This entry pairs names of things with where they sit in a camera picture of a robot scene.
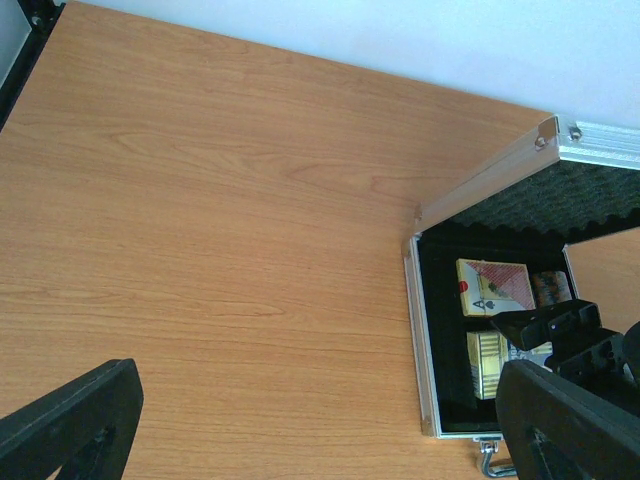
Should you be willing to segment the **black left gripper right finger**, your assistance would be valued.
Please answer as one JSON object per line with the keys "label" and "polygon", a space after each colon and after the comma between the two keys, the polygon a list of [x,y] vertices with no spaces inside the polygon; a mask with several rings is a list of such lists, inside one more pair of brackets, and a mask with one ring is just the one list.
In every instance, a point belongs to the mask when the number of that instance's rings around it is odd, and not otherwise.
{"label": "black left gripper right finger", "polygon": [[504,366],[496,411],[520,479],[639,477],[639,417],[530,361]]}

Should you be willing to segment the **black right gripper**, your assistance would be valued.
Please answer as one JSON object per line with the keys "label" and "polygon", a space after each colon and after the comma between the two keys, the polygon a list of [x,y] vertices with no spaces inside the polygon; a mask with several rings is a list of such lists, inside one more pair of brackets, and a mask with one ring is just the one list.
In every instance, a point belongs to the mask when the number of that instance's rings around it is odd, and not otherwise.
{"label": "black right gripper", "polygon": [[595,303],[574,299],[535,310],[494,315],[491,325],[516,348],[551,342],[549,368],[604,400],[638,400],[639,386],[625,370],[623,335],[602,328]]}

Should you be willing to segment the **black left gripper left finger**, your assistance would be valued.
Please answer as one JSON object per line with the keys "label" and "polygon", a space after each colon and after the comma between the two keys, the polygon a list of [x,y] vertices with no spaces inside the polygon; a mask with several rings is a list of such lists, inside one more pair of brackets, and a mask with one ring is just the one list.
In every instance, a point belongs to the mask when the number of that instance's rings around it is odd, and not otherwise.
{"label": "black left gripper left finger", "polygon": [[113,359],[1,419],[3,479],[120,479],[144,402],[132,359]]}

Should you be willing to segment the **blue gold card deck box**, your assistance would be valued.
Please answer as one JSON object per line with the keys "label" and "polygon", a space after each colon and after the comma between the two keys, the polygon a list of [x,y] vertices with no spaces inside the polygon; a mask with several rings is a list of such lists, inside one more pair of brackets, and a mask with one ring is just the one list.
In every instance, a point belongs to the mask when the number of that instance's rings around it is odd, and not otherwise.
{"label": "blue gold card deck box", "polygon": [[521,350],[497,331],[467,332],[466,343],[474,394],[479,400],[494,399],[504,365],[529,360],[543,368],[553,353],[550,342],[532,350]]}

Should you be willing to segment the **red yellow card deck box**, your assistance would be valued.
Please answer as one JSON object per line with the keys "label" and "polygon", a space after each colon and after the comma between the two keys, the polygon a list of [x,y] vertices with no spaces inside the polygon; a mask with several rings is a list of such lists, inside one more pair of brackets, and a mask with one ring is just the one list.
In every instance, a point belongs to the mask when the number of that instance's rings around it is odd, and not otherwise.
{"label": "red yellow card deck box", "polygon": [[536,307],[525,264],[460,258],[456,272],[466,317],[490,317]]}

